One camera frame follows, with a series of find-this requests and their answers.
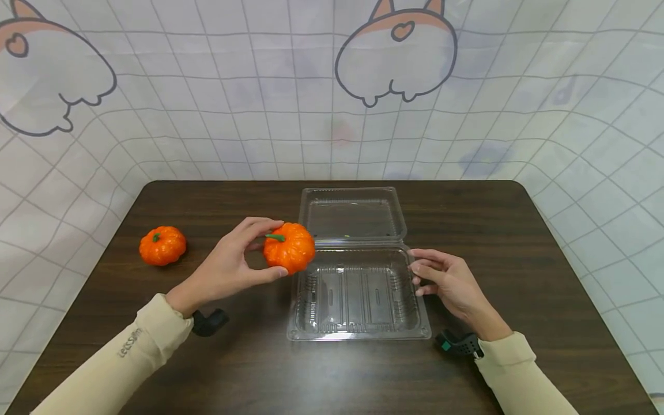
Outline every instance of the pumpkin stem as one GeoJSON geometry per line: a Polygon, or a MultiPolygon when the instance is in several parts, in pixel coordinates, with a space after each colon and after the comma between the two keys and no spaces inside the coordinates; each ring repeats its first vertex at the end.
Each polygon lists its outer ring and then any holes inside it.
{"type": "Polygon", "coordinates": [[[279,242],[286,242],[286,237],[284,235],[267,234],[267,235],[265,235],[265,237],[276,239],[279,242]]]}

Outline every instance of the plastic clamshell box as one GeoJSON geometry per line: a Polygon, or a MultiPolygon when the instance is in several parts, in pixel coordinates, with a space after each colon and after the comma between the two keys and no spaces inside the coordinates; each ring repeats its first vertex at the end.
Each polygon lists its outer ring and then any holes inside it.
{"type": "Polygon", "coordinates": [[[304,189],[299,223],[313,236],[316,257],[293,279],[289,339],[431,337],[395,188],[304,189]]]}

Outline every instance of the black clip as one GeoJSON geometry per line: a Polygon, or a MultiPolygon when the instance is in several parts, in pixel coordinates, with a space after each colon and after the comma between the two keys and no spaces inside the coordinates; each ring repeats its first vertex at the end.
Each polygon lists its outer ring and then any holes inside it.
{"type": "Polygon", "coordinates": [[[194,311],[194,328],[192,331],[195,335],[201,337],[210,337],[215,334],[217,330],[224,327],[230,321],[230,317],[222,309],[216,309],[208,317],[205,317],[199,310],[194,311]]]}

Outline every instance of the toy pumpkin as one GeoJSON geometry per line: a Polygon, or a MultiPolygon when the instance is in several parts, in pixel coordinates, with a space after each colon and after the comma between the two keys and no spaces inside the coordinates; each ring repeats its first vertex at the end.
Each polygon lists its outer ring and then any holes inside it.
{"type": "Polygon", "coordinates": [[[157,266],[177,261],[186,250],[185,236],[172,226],[159,226],[151,230],[138,246],[143,261],[157,266]]]}
{"type": "Polygon", "coordinates": [[[313,238],[299,223],[284,223],[265,237],[263,255],[268,265],[282,266],[288,275],[306,269],[316,253],[313,238]]]}

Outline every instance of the container lid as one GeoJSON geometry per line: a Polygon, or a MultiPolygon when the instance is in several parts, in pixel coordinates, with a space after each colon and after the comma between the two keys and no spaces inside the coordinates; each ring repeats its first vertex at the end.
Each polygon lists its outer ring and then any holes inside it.
{"type": "Polygon", "coordinates": [[[402,242],[406,236],[394,187],[304,189],[299,222],[316,245],[402,242]]]}

